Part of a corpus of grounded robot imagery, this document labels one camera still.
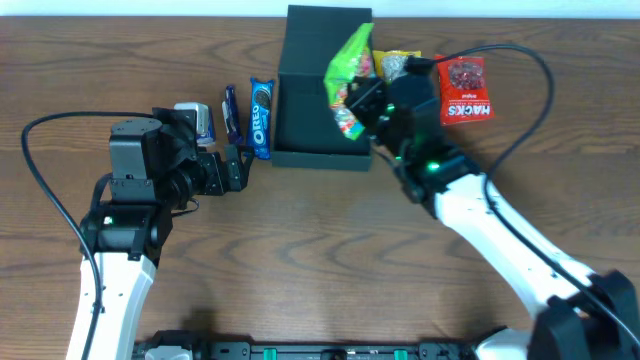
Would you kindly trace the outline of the red Hacks candy bag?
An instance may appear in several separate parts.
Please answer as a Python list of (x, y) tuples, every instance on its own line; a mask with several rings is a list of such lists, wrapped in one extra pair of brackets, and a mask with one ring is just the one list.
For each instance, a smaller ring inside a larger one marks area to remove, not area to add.
[(492, 119), (482, 57), (460, 56), (437, 64), (443, 126)]

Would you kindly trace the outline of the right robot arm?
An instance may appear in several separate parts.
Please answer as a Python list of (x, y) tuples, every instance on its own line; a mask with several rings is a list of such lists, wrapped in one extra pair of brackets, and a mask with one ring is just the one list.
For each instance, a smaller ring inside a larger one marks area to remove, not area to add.
[(345, 104), (386, 147), (407, 197), (470, 243), (503, 277), (534, 320), (471, 345), (476, 359), (636, 359), (639, 307), (618, 271), (599, 275), (552, 244), (521, 216), (435, 117), (429, 78), (392, 84), (355, 78)]

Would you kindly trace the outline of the green gummy candy bag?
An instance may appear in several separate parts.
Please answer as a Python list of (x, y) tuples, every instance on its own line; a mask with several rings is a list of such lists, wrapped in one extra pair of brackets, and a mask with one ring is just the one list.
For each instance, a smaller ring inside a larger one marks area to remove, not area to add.
[(357, 140), (364, 126), (345, 104), (349, 85), (356, 77), (375, 76), (374, 61), (370, 50), (369, 37), (374, 24), (363, 23), (349, 37), (329, 62), (323, 83), (326, 89), (329, 108), (342, 134), (349, 140)]

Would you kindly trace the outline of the blue Oreo cookie pack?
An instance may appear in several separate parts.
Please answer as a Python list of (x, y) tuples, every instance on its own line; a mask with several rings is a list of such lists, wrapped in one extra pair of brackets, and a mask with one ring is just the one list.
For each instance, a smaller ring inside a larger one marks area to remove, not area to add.
[(259, 81), (255, 77), (251, 82), (251, 109), (248, 123), (247, 144), (261, 160), (271, 159), (270, 128), (272, 117), (272, 94), (275, 82)]

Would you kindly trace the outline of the yellow Hacks candy bag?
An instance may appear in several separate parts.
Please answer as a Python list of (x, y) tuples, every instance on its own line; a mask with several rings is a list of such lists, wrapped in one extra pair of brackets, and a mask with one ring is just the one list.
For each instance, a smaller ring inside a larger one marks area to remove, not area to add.
[(373, 51), (374, 66), (378, 77), (386, 83), (391, 83), (398, 77), (406, 74), (405, 63), (410, 56), (420, 57), (420, 51)]

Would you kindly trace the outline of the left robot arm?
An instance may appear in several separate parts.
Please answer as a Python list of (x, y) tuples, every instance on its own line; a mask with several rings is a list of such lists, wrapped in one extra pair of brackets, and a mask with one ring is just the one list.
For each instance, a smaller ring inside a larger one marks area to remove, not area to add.
[(195, 122), (133, 118), (113, 125), (112, 172), (94, 188), (81, 233), (89, 255), (67, 349), (69, 359), (131, 357), (141, 310), (173, 220), (197, 195), (239, 192), (255, 152), (201, 152)]

